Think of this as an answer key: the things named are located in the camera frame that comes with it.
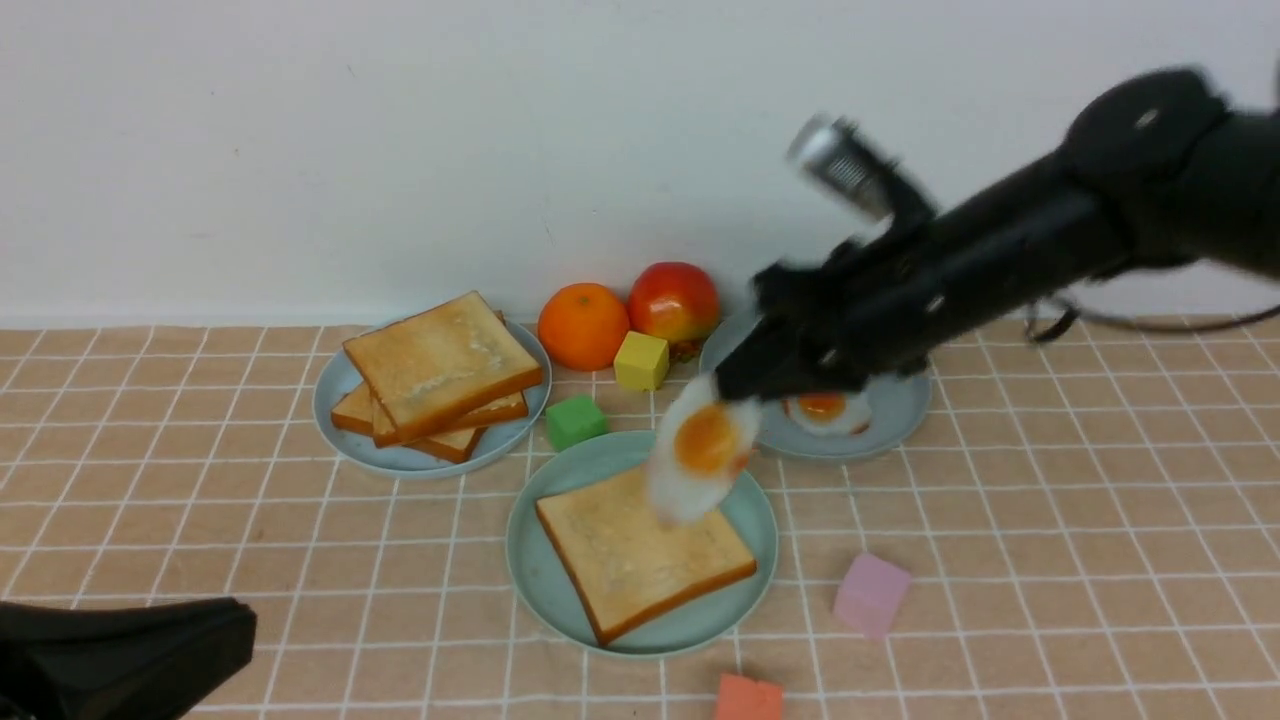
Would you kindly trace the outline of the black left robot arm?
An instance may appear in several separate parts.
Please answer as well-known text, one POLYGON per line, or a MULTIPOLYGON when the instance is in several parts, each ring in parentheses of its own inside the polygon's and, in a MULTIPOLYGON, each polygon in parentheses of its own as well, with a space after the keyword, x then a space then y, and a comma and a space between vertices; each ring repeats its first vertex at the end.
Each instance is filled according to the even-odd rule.
POLYGON ((4 719, 182 719, 253 659, 233 597, 136 609, 1 603, 4 719))

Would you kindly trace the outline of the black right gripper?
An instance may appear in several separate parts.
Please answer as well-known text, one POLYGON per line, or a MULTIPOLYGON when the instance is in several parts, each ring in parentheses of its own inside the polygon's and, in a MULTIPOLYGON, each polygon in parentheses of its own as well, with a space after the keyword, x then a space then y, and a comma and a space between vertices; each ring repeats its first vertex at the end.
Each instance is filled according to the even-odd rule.
POLYGON ((913 269, 918 254, 869 259, 841 243, 822 265, 777 261, 750 283, 758 322, 712 373, 728 404, 854 393, 874 375, 911 375, 961 334, 946 296, 913 269))

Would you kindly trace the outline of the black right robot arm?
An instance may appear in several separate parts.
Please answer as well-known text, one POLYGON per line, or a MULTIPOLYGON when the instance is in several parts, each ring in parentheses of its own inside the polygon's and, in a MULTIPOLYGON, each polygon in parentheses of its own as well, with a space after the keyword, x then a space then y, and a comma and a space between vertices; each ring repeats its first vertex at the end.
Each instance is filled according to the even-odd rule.
POLYGON ((762 319, 712 373, 730 402, 916 374, 941 345, 1041 301, 1062 318, 1028 331, 1034 345, 1078 319, 1146 329, 1060 297, 1082 281, 1202 260, 1277 278, 1277 111, 1230 108, 1194 67, 1114 86, 1056 149, 947 211, 844 118, 813 117, 788 159, 890 227, 753 278, 762 319))

